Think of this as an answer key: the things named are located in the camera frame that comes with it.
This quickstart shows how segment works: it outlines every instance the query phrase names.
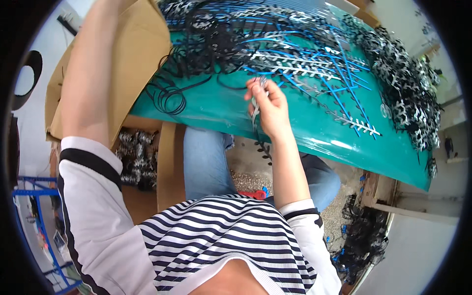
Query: blue jeans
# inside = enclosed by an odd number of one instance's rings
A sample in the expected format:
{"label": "blue jeans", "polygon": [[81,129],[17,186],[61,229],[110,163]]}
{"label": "blue jeans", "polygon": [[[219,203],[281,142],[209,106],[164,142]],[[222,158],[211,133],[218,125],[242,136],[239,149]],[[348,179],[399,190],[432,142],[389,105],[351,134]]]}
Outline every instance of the blue jeans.
{"label": "blue jeans", "polygon": [[[225,150],[233,138],[219,131],[187,127],[184,137],[184,176],[187,200],[208,195],[237,194],[229,174]],[[310,195],[318,211],[336,197],[341,186],[339,176],[317,156],[302,156]],[[266,199],[272,205],[273,196]]]}

